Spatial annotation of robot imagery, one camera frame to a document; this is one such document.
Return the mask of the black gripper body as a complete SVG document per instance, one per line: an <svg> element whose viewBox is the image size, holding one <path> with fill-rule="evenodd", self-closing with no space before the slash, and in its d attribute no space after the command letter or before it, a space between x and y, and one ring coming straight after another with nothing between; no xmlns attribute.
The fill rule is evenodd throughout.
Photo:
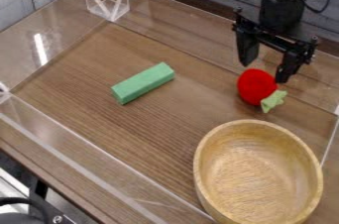
<svg viewBox="0 0 339 224"><path fill-rule="evenodd" d="M284 55L289 51L294 51L304 55L304 64L310 64L314 58L316 48L318 46L318 38L304 37L301 29L297 28L292 33L278 34L262 26L257 20L258 15L253 17L243 12L242 8L235 9L237 21L233 30L245 30L247 33L257 35L261 45L266 45Z"/></svg>

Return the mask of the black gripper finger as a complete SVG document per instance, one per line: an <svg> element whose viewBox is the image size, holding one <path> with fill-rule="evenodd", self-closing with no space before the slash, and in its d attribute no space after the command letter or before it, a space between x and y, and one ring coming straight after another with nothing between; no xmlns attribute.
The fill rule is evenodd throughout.
<svg viewBox="0 0 339 224"><path fill-rule="evenodd" d="M284 55L281 65L275 72L275 82L286 83L293 75L298 73L300 68L304 65L304 55L289 51Z"/></svg>
<svg viewBox="0 0 339 224"><path fill-rule="evenodd" d="M258 57L259 40L257 35L247 33L245 30L238 30L237 42L241 63L243 66L249 66Z"/></svg>

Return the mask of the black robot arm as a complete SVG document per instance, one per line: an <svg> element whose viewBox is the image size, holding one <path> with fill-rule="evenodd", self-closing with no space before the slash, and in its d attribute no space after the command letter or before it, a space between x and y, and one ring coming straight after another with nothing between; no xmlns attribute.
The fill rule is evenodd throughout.
<svg viewBox="0 0 339 224"><path fill-rule="evenodd" d="M309 34L301 20L306 0L261 0L259 8L235 9L237 46L239 61L249 66L258 58L259 45L282 53L275 82L286 83L305 64L313 61L318 37Z"/></svg>

